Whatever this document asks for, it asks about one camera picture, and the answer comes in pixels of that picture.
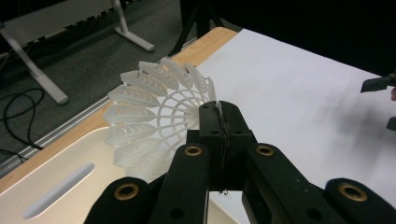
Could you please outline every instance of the white paper sheet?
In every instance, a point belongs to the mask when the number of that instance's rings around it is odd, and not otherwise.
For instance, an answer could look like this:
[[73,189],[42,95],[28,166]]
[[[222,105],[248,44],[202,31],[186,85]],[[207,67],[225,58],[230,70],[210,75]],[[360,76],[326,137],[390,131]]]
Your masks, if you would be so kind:
[[354,179],[396,206],[396,132],[386,129],[396,103],[390,89],[361,93],[378,76],[249,30],[198,70],[313,184]]

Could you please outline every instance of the gray floor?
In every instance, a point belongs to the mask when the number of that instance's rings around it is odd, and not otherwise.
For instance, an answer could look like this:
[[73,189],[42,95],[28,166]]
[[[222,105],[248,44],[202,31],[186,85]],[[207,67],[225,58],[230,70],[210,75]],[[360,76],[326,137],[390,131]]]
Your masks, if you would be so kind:
[[[178,0],[132,2],[124,9],[124,14],[130,31],[153,44],[156,47],[154,52],[147,52],[117,35],[113,28],[118,26],[118,18],[112,11],[27,49],[38,67],[70,98],[67,105],[57,105],[47,94],[44,96],[35,108],[31,129],[32,142],[36,142],[106,97],[109,91],[120,85],[121,73],[137,69],[139,61],[158,62],[175,46],[182,30]],[[192,29],[188,40],[194,38],[195,30]],[[15,58],[17,57],[9,59],[6,66],[0,70],[1,111],[5,110],[12,98],[5,96],[39,88],[28,75],[26,67]],[[35,100],[39,97],[38,91],[26,94]],[[19,113],[31,105],[27,97],[21,97],[12,104],[7,115]],[[25,141],[32,114],[33,110],[30,110],[8,121],[9,128]],[[0,122],[0,136],[0,149],[23,154],[27,148],[7,132],[3,121]],[[20,162],[18,157],[4,151],[0,154],[0,164],[10,160]]]

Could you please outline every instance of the metal stand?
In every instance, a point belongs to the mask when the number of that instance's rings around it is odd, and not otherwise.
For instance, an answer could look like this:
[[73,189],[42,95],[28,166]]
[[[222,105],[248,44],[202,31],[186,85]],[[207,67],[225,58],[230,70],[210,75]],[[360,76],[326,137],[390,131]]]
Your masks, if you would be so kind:
[[67,25],[84,20],[95,13],[99,13],[111,7],[117,11],[120,17],[120,26],[115,28],[116,32],[131,40],[139,47],[147,51],[154,51],[155,48],[153,45],[128,31],[126,20],[120,6],[120,0],[111,0],[111,4],[108,0],[64,1],[52,7],[46,7],[16,19],[5,21],[4,23],[0,22],[0,35],[3,36],[18,56],[20,56],[38,84],[40,84],[58,105],[64,105],[69,101],[69,97],[35,65],[21,45],[50,34],[51,32],[59,31]]
[[147,51],[154,51],[155,47],[147,42],[146,40],[140,38],[137,35],[132,34],[128,30],[128,26],[126,25],[126,20],[122,12],[122,7],[120,4],[120,0],[111,0],[111,4],[113,5],[114,9],[117,11],[120,17],[120,26],[115,28],[115,31],[119,34],[122,35],[123,37],[131,40],[134,42],[136,45],[141,47],[142,49],[145,49]]
[[40,86],[52,97],[59,105],[64,105],[69,102],[69,97],[59,89],[55,83],[53,83],[44,73],[41,71],[35,63],[27,56],[21,45],[7,32],[6,29],[0,29],[0,34],[8,42],[8,44],[15,50],[20,56],[23,62],[30,70],[30,75],[40,84]]
[[194,7],[194,10],[192,11],[189,20],[184,26],[183,31],[181,32],[175,47],[168,54],[168,56],[171,57],[181,51],[181,48],[183,48],[187,36],[189,35],[190,30],[195,22],[197,22],[197,37],[199,38],[204,34],[206,34],[210,28],[210,18],[212,18],[216,26],[221,26],[221,27],[224,26],[218,15],[215,13],[215,10],[213,9],[209,1],[208,0],[200,1],[200,3],[198,3]]

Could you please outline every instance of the white plastic shuttlecock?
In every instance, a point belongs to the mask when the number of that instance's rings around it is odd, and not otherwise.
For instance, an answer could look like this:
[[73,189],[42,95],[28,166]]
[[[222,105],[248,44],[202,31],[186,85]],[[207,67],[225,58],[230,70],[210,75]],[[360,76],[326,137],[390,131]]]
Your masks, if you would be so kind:
[[140,62],[138,71],[120,76],[123,85],[108,94],[113,105],[104,114],[105,142],[127,176],[151,182],[168,171],[187,130],[199,129],[199,106],[216,101],[213,82],[192,64],[167,58]]

